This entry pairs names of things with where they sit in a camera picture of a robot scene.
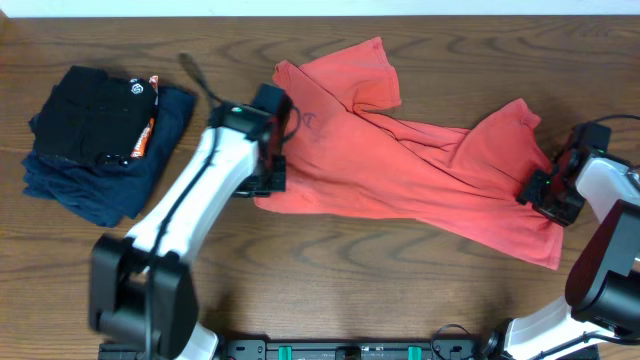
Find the logo on black cloth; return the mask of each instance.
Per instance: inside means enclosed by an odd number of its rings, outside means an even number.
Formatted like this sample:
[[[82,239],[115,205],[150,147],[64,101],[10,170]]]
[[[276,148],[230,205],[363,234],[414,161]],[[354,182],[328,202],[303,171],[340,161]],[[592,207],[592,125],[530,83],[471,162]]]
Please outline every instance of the logo on black cloth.
[[[143,91],[144,91],[144,88],[140,84],[133,84],[133,86],[131,87],[131,92],[136,95],[142,94]]]

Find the wooden surface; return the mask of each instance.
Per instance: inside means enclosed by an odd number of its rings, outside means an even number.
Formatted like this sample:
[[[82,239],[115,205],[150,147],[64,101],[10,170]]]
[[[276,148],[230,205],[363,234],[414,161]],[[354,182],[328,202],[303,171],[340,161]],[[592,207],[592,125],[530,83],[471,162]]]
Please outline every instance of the wooden surface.
[[[400,78],[399,118],[472,127],[523,97],[551,154],[574,124],[640,114],[633,17],[10,20],[0,34],[0,357],[93,359],[102,340],[86,318],[89,252],[105,229],[21,194],[27,121],[72,64],[195,90],[175,60],[188,50],[219,94],[248,101],[277,62],[377,35]],[[187,163],[205,111],[201,101],[143,214]],[[640,162],[640,123],[610,125],[613,152]],[[200,313],[223,333],[272,338],[428,337],[447,323],[479,333],[561,296],[596,227],[585,208],[551,271],[414,221],[278,215],[232,200],[195,266]],[[605,359],[640,357],[601,348]]]

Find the navy blue fabric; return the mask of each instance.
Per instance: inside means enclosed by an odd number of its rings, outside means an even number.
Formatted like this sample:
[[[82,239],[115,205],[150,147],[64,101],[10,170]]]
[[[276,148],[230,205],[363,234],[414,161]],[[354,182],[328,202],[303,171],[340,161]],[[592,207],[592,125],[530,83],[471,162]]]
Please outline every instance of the navy blue fabric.
[[[132,159],[127,165],[80,165],[32,151],[22,162],[27,169],[24,176],[27,187],[23,192],[58,200],[68,210],[99,226],[116,226],[125,215],[136,217],[180,140],[194,104],[193,95],[161,87],[158,118],[145,156]],[[33,131],[34,120],[30,125]]]

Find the folded fabric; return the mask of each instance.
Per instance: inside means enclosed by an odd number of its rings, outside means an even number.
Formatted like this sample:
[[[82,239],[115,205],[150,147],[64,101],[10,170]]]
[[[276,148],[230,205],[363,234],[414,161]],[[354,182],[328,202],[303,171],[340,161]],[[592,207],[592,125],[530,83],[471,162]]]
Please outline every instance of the folded fabric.
[[[537,168],[550,169],[523,100],[473,130],[400,121],[370,111],[400,105],[398,79],[380,38],[274,81],[302,114],[284,147],[287,190],[257,206],[296,214],[412,218],[505,254],[556,269],[562,228],[515,201]],[[291,114],[288,131],[296,126]]]
[[[147,81],[74,65],[42,107],[33,149],[85,164],[127,158],[155,116],[155,101]]]
[[[82,165],[32,151],[22,162],[27,169],[24,193],[58,200],[65,208],[99,226],[113,227],[122,216],[134,218],[176,146],[195,104],[184,91],[161,87],[158,118],[146,154],[126,164]],[[32,130],[39,118],[30,122]]]

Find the red cloth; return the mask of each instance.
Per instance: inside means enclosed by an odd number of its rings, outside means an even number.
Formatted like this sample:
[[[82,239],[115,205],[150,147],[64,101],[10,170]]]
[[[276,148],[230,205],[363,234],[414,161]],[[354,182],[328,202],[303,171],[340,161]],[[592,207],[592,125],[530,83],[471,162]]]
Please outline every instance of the red cloth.
[[[283,150],[287,191],[255,199],[260,208],[416,219],[558,268],[562,228],[515,201],[536,168],[550,169],[533,135],[540,118],[522,99],[473,130],[372,113],[401,103],[380,38],[299,68],[283,61],[273,79],[303,123]]]

